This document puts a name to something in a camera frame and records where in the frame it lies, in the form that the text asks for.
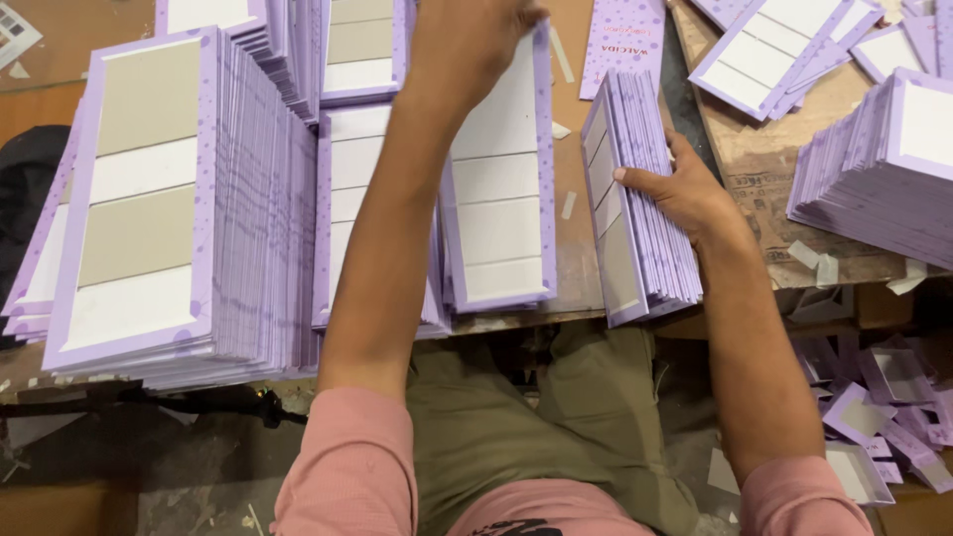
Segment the pink shirt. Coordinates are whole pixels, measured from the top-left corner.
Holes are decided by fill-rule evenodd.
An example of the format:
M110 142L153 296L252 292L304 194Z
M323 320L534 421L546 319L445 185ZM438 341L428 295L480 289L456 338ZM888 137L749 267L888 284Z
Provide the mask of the pink shirt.
M407 409L364 389L318 395L274 513L272 532L279 536L415 534L414 430ZM833 469L816 457L756 469L741 491L740 521L751 535L873 534ZM653 536L599 488L568 480L498 487L470 506L448 536L493 536L504 527Z

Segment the black bag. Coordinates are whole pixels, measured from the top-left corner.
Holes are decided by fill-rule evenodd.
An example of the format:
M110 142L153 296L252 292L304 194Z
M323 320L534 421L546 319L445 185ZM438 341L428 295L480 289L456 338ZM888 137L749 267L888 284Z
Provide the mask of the black bag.
M69 137L70 127L34 127L0 149L0 306L27 253ZM1 319L0 330L6 325ZM13 337L0 338L0 349L15 345Z

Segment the finger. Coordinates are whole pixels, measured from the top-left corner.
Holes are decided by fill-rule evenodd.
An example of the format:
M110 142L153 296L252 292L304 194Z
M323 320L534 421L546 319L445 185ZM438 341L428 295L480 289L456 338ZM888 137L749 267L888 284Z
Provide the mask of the finger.
M523 31L526 32L532 30L539 21L548 16L549 10L534 3L519 11L519 24Z
M612 172L612 178L622 186L645 192L658 199L665 195L669 177L636 168L617 168Z
M697 156L695 154L695 148L692 147L688 138L673 129L665 129L665 141L668 142L668 147L672 150L672 156L675 157L676 164L685 158L693 155Z

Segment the left hand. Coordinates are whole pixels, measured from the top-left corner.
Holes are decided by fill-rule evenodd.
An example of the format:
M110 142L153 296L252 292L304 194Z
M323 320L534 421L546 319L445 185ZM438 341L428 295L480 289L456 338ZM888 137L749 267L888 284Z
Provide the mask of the left hand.
M547 16L536 0L422 0L405 89L466 117L509 68L519 39Z

